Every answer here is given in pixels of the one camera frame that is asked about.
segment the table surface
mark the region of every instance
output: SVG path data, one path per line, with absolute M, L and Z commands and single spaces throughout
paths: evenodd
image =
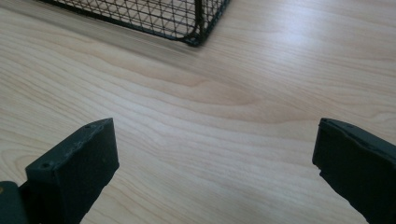
M 365 223 L 318 175 L 320 118 L 396 136 L 396 2 L 233 0 L 198 49 L 0 2 L 0 179 L 114 118 L 82 223 Z

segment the wire mesh basket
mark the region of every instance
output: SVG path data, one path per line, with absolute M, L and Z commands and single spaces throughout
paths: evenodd
M 230 0 L 38 0 L 192 46 L 202 44 Z

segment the wooden table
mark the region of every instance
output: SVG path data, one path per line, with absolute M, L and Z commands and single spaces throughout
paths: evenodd
M 199 49 L 0 1 L 0 179 L 115 120 L 82 223 L 365 223 L 312 162 L 322 117 L 396 136 L 396 2 L 233 0 Z

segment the light wood surface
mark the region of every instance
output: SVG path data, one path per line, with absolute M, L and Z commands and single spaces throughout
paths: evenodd
M 115 120 L 82 223 L 365 223 L 311 158 L 322 117 L 395 144 L 396 2 L 233 0 L 199 49 L 0 0 L 0 180 Z

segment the black wire basket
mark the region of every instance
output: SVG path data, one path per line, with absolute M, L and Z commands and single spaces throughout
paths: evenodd
M 230 0 L 38 0 L 191 46 L 202 44 Z

